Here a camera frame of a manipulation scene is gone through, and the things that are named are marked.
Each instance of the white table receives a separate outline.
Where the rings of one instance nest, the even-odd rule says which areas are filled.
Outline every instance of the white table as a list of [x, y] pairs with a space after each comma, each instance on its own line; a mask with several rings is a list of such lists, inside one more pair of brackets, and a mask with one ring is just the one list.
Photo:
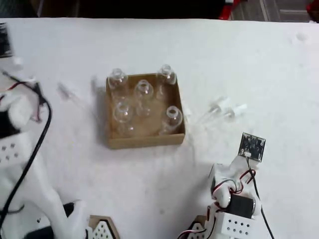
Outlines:
[[[52, 183], [91, 214], [111, 216], [123, 239], [174, 239], [211, 203], [207, 175], [229, 164], [242, 132], [267, 140], [257, 183], [277, 239], [318, 234], [319, 26], [217, 20], [3, 19], [17, 56], [41, 81], [53, 122], [41, 153]], [[181, 146], [112, 151], [91, 108], [104, 119], [103, 86], [112, 68], [178, 74], [193, 122], [209, 103], [247, 103], [235, 122], [193, 131]], [[57, 83], [81, 97], [65, 101]], [[41, 127], [30, 126], [36, 132]], [[256, 237], [269, 238], [262, 218]]]

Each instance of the perforated white panel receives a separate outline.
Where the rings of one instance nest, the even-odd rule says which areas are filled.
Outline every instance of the perforated white panel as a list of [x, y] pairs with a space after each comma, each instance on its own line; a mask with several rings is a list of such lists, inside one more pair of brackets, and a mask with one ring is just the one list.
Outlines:
[[254, 220], [229, 213], [218, 213], [214, 234], [223, 234], [237, 239], [251, 238]]
[[28, 132], [15, 134], [0, 140], [0, 168], [28, 161], [32, 143]]
[[[200, 223], [195, 223], [192, 227], [192, 230], [200, 231], [204, 228], [201, 226]], [[205, 232], [203, 233], [190, 233], [187, 237], [187, 239], [203, 239], [205, 238]]]
[[93, 232], [90, 232], [92, 229], [87, 230], [89, 232], [89, 239], [114, 239], [112, 237], [110, 228], [104, 221], [100, 221]]

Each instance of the black cable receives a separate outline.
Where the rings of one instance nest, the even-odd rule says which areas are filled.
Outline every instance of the black cable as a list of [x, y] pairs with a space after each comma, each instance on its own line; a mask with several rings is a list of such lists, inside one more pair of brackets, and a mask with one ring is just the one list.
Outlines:
[[20, 207], [18, 210], [8, 211], [8, 215], [17, 214], [17, 213], [21, 212], [23, 209], [24, 209], [24, 204], [23, 204], [22, 207]]
[[[249, 165], [249, 159], [248, 159], [248, 158], [246, 158], [246, 159], [247, 159], [247, 164], [248, 164], [248, 168], [249, 168], [249, 173], [250, 173], [251, 177], [253, 178], [254, 187], [255, 187], [255, 191], [256, 191], [257, 197], [260, 199], [259, 193], [258, 193], [258, 189], [257, 189], [257, 183], [256, 183], [255, 175], [253, 174], [253, 172], [252, 172], [252, 170], [251, 170], [251, 167], [250, 167], [250, 165]], [[271, 238], [272, 238], [272, 239], [275, 239], [275, 238], [274, 238], [274, 235], [273, 235], [273, 233], [272, 233], [272, 231], [271, 231], [271, 229], [270, 229], [270, 227], [269, 227], [269, 224], [268, 224], [268, 222], [267, 222], [267, 219], [266, 219], [266, 216], [265, 216], [263, 207], [261, 207], [261, 215], [263, 216], [263, 219], [264, 219], [264, 221], [265, 221], [266, 227], [267, 227], [267, 229], [268, 229], [268, 231], [269, 231], [269, 234], [270, 234]]]
[[209, 239], [209, 238], [211, 237], [211, 235], [213, 234], [214, 227], [215, 227], [215, 223], [216, 223], [216, 217], [214, 217], [214, 224], [213, 224], [213, 228], [211, 229], [210, 234], [209, 234], [208, 238], [206, 238], [206, 239]]
[[[12, 79], [12, 80], [14, 80], [16, 82], [21, 82], [21, 80], [19, 80], [16, 77], [11, 76], [8, 72], [3, 71], [3, 70], [1, 70], [1, 71], [2, 71], [2, 73], [5, 76], [8, 76], [10, 79]], [[25, 166], [20, 178], [18, 179], [17, 183], [15, 184], [13, 190], [11, 191], [11, 193], [10, 193], [10, 195], [9, 195], [9, 197], [8, 197], [4, 207], [3, 207], [3, 210], [2, 210], [2, 213], [1, 213], [1, 219], [0, 219], [0, 229], [2, 228], [2, 225], [3, 225], [3, 222], [5, 220], [5, 217], [8, 214], [10, 203], [12, 202], [13, 197], [15, 196], [19, 186], [21, 185], [21, 183], [23, 182], [26, 174], [28, 173], [28, 171], [29, 171], [34, 159], [35, 159], [35, 156], [38, 153], [38, 151], [39, 151], [39, 149], [40, 149], [40, 147], [42, 145], [42, 142], [43, 142], [43, 140], [45, 138], [45, 135], [46, 135], [46, 133], [47, 133], [47, 131], [49, 129], [49, 126], [50, 126], [50, 123], [51, 123], [51, 120], [52, 120], [52, 109], [51, 109], [51, 106], [50, 106], [50, 103], [48, 102], [48, 100], [46, 98], [44, 98], [43, 95], [41, 93], [39, 93], [37, 90], [35, 90], [33, 87], [31, 87], [31, 86], [29, 86], [27, 84], [25, 84], [25, 86], [28, 87], [33, 92], [35, 92], [39, 96], [39, 98], [41, 98], [43, 100], [43, 102], [47, 105], [47, 108], [48, 108], [48, 119], [47, 119], [46, 124], [45, 124], [45, 126], [43, 128], [43, 131], [42, 131], [42, 133], [41, 133], [41, 135], [39, 137], [39, 140], [38, 140], [38, 142], [36, 143], [36, 145], [34, 147], [32, 155], [30, 156], [30, 158], [29, 158], [29, 160], [28, 160], [28, 162], [27, 162], [27, 164], [26, 164], [26, 166]]]

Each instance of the glass vial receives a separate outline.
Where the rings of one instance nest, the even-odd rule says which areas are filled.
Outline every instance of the glass vial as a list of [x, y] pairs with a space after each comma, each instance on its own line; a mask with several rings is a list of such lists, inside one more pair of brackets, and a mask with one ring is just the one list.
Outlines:
[[176, 106], [168, 107], [161, 119], [159, 135], [173, 133], [181, 125], [182, 121], [183, 115], [179, 108]]
[[165, 100], [167, 94], [169, 94], [169, 87], [175, 85], [176, 74], [170, 65], [163, 65], [156, 74], [158, 90], [156, 93], [156, 98], [158, 100]]
[[152, 112], [154, 89], [147, 80], [140, 80], [135, 86], [134, 95], [137, 101], [136, 113], [141, 117], [148, 117]]
[[128, 75], [120, 68], [113, 69], [109, 79], [109, 87], [112, 99], [115, 103], [123, 100], [129, 94]]
[[132, 119], [134, 109], [127, 100], [118, 102], [113, 110], [113, 117], [117, 122], [117, 131], [121, 136], [133, 136], [134, 127]]

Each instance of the open cardboard box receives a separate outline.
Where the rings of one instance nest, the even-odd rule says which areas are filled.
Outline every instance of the open cardboard box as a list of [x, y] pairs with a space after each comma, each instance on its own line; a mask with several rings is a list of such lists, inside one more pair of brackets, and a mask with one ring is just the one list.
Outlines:
[[117, 132], [117, 122], [113, 118], [114, 103], [112, 101], [111, 92], [108, 86], [108, 79], [106, 80], [106, 107], [107, 107], [107, 144], [112, 149], [120, 148], [135, 148], [135, 147], [148, 147], [157, 145], [170, 145], [182, 144], [185, 138], [185, 123], [184, 117], [181, 126], [169, 135], [158, 135], [161, 127], [161, 117], [163, 112], [169, 106], [178, 107], [183, 112], [180, 101], [180, 94], [178, 82], [171, 86], [168, 92], [168, 98], [159, 101], [156, 99], [158, 85], [156, 81], [156, 74], [143, 74], [143, 75], [129, 75], [128, 84], [130, 94], [128, 96], [133, 106], [136, 105], [134, 98], [134, 88], [140, 80], [147, 80], [154, 87], [154, 99], [152, 102], [152, 114], [147, 117], [139, 117], [134, 115], [133, 126], [135, 128], [135, 135], [133, 137], [122, 137]]

